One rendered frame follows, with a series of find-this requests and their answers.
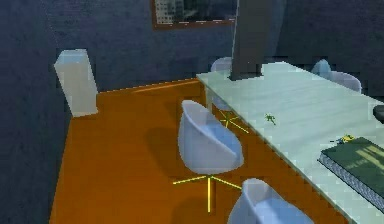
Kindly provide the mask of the white tub swivel chair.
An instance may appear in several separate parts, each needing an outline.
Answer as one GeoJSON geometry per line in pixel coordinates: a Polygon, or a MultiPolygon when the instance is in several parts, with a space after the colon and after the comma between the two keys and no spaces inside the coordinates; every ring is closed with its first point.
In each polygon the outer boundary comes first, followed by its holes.
{"type": "Polygon", "coordinates": [[[319,60],[312,68],[311,72],[320,77],[328,79],[331,75],[331,67],[327,60],[319,60]]]}
{"type": "Polygon", "coordinates": [[[221,124],[203,105],[183,100],[178,129],[178,149],[184,165],[198,177],[175,181],[174,185],[207,180],[207,210],[211,211],[213,181],[240,189],[240,186],[217,178],[244,164],[242,145],[237,136],[221,124]]]}
{"type": "MultiPolygon", "coordinates": [[[[211,71],[216,72],[216,71],[230,70],[231,65],[232,65],[231,57],[222,57],[213,62],[211,66],[211,71]]],[[[232,112],[232,109],[228,105],[226,105],[225,102],[220,97],[213,96],[212,103],[218,109],[220,114],[223,116],[223,118],[220,119],[220,122],[222,122],[225,127],[228,127],[229,125],[233,125],[238,129],[247,133],[247,130],[245,128],[241,127],[235,122],[235,120],[237,119],[237,116],[232,112]]]]}
{"type": "Polygon", "coordinates": [[[332,71],[331,80],[358,93],[362,90],[360,80],[345,72],[332,71]]]}
{"type": "Polygon", "coordinates": [[[227,224],[314,224],[314,221],[266,182],[251,178],[243,182],[227,224]]]}

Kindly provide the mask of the dark grey tall slab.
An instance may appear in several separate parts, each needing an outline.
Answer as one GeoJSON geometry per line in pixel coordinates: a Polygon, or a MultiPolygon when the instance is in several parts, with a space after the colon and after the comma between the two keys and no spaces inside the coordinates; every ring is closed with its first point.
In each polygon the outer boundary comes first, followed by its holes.
{"type": "Polygon", "coordinates": [[[238,0],[229,79],[260,77],[271,20],[271,0],[238,0]]]}

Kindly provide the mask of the pale green long table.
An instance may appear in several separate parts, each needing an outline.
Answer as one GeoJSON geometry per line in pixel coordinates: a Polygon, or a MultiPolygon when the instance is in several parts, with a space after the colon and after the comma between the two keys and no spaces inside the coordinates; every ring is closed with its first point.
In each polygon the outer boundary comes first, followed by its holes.
{"type": "Polygon", "coordinates": [[[384,224],[384,213],[318,162],[320,152],[345,134],[384,148],[384,125],[372,114],[379,102],[286,62],[265,64],[262,73],[237,81],[227,71],[197,78],[350,224],[384,224]],[[267,113],[276,125],[265,119],[267,113]]]}

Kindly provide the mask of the white tall bin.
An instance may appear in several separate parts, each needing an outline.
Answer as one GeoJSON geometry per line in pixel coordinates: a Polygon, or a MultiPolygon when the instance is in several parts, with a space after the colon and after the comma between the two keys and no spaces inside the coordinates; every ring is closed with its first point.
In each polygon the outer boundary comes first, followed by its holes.
{"type": "Polygon", "coordinates": [[[98,90],[87,50],[63,50],[54,68],[72,116],[96,114],[98,90]]]}

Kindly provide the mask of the small yellow blue toy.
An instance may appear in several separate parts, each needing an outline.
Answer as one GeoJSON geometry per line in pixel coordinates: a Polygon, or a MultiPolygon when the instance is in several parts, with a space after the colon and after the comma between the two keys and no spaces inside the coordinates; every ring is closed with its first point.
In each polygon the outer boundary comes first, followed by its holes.
{"type": "Polygon", "coordinates": [[[355,137],[353,135],[346,134],[346,135],[342,136],[341,138],[336,139],[335,143],[344,144],[344,143],[347,143],[347,142],[354,140],[354,139],[355,139],[355,137]]]}

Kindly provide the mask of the dark green thick book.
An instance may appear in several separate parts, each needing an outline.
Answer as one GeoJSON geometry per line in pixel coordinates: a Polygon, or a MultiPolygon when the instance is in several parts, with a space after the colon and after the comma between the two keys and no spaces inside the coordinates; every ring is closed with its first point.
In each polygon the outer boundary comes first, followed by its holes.
{"type": "Polygon", "coordinates": [[[339,140],[318,161],[384,213],[384,149],[359,137],[339,140]]]}

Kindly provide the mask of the black round object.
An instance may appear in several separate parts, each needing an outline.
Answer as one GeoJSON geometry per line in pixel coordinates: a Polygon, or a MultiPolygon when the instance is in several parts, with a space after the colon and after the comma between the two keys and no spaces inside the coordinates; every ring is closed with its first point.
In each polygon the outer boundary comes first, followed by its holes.
{"type": "Polygon", "coordinates": [[[373,108],[373,115],[379,122],[384,124],[384,105],[376,105],[373,108]]]}

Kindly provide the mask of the brown framed wall picture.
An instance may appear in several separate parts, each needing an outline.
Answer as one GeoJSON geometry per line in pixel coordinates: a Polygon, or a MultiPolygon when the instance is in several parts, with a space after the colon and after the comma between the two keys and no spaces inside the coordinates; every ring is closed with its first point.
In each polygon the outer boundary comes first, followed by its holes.
{"type": "Polygon", "coordinates": [[[235,21],[237,0],[150,0],[154,30],[171,30],[235,21]]]}

